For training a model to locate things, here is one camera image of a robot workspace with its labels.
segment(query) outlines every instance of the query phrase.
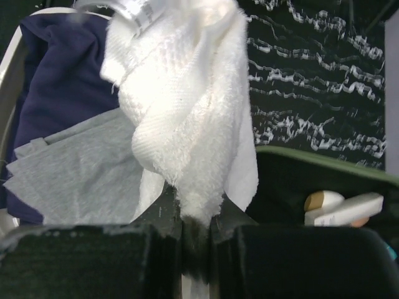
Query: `black patterned fabric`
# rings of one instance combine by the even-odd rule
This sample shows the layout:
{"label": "black patterned fabric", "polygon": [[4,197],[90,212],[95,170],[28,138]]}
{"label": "black patterned fabric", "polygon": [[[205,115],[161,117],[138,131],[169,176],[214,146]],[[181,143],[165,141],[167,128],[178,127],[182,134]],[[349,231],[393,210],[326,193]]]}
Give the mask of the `black patterned fabric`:
{"label": "black patterned fabric", "polygon": [[384,24],[362,35],[375,17],[370,6],[356,6],[350,22],[343,1],[239,3],[249,21],[256,144],[384,169]]}

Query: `white towel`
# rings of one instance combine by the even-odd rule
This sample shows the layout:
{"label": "white towel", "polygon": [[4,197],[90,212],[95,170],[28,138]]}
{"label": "white towel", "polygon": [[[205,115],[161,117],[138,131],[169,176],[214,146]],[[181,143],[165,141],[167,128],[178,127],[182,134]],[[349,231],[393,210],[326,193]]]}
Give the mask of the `white towel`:
{"label": "white towel", "polygon": [[234,0],[175,1],[139,38],[115,15],[101,76],[119,88],[145,168],[138,217],[177,190],[181,217],[209,226],[223,192],[242,210],[257,189],[246,17]]}

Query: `terry cloth towel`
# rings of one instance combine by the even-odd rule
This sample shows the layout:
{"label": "terry cloth towel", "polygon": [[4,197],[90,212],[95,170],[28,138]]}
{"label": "terry cloth towel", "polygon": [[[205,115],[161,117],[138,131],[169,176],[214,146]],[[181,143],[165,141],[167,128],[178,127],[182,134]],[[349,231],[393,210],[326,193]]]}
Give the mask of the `terry cloth towel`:
{"label": "terry cloth towel", "polygon": [[[119,106],[112,84],[99,75],[108,21],[89,16],[87,22],[74,26],[68,16],[38,14],[21,21],[28,53],[12,150]],[[8,156],[7,162],[15,160],[15,155]],[[42,215],[15,194],[8,191],[6,199],[12,216],[21,222],[42,223]]]}
{"label": "terry cloth towel", "polygon": [[120,109],[16,149],[4,186],[37,209],[44,224],[126,224],[138,205],[143,168],[134,127]]}
{"label": "terry cloth towel", "polygon": [[206,227],[223,192],[242,210],[257,189],[246,17],[232,0],[175,1],[139,38],[110,21],[101,76],[119,87],[145,168],[138,217],[166,180],[181,217]]}

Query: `white squiggly pattern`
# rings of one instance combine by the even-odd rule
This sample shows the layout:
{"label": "white squiggly pattern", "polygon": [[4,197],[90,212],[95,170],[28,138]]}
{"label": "white squiggly pattern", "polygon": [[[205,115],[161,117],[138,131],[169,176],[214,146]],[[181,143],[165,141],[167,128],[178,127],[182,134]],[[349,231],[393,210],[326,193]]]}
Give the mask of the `white squiggly pattern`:
{"label": "white squiggly pattern", "polygon": [[[255,4],[264,6],[267,11],[273,11],[279,4],[279,0],[253,1]],[[383,115],[367,111],[366,108],[351,107],[350,102],[334,106],[325,98],[344,94],[356,95],[357,100],[369,101],[365,102],[365,105],[383,107],[385,104],[383,49],[368,42],[366,37],[346,37],[345,20],[337,16],[330,16],[327,11],[319,11],[314,16],[310,16],[304,11],[296,9],[290,0],[287,1],[286,6],[284,9],[288,10],[292,20],[298,26],[307,25],[307,28],[313,28],[316,34],[334,33],[338,40],[345,40],[345,44],[352,47],[352,52],[347,57],[339,57],[338,54],[328,52],[323,41],[311,37],[309,37],[311,39],[309,42],[312,44],[312,48],[291,49],[292,45],[283,45],[287,45],[286,41],[295,34],[292,26],[289,27],[285,23],[279,24],[276,19],[267,16],[266,11],[262,15],[248,14],[250,91],[253,95],[264,95],[265,101],[265,105],[254,104],[252,107],[256,144],[284,145],[302,138],[300,139],[301,143],[307,143],[307,147],[311,151],[382,169],[384,167],[383,154],[387,145]],[[268,39],[265,40],[260,34],[252,35],[251,23],[256,23],[258,27],[263,26],[263,30],[270,32],[265,35]],[[256,51],[257,54],[251,56],[251,51]],[[274,63],[272,59],[258,58],[265,57],[265,55],[301,60],[301,63],[303,60],[307,60],[309,63],[317,64],[318,68],[324,69],[327,75],[320,77],[318,75],[320,71],[312,75],[312,72],[303,72],[303,70],[279,68],[279,64]],[[374,61],[379,67],[369,67],[367,63],[364,63],[365,60]],[[265,65],[264,61],[270,61],[270,64]],[[341,74],[340,81],[331,80],[328,72]],[[274,100],[278,98],[281,101],[295,100],[298,105],[308,103],[331,111],[331,114],[323,121],[312,121],[312,115],[310,117],[301,116],[301,112],[296,111],[296,104],[283,111],[266,110],[268,96],[273,96]],[[347,125],[350,136],[347,136],[347,133],[345,137],[341,137],[334,112],[341,113],[340,115],[344,115],[348,120],[353,118],[367,123],[369,136],[356,125]]]}

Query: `white tube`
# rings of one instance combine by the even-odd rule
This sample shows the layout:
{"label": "white tube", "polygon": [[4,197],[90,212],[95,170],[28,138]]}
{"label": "white tube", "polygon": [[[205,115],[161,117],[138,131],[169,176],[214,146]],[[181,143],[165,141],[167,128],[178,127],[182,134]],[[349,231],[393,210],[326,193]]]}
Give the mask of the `white tube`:
{"label": "white tube", "polygon": [[334,208],[321,208],[305,213],[305,225],[342,226],[382,211],[384,197],[366,193],[346,199]]}

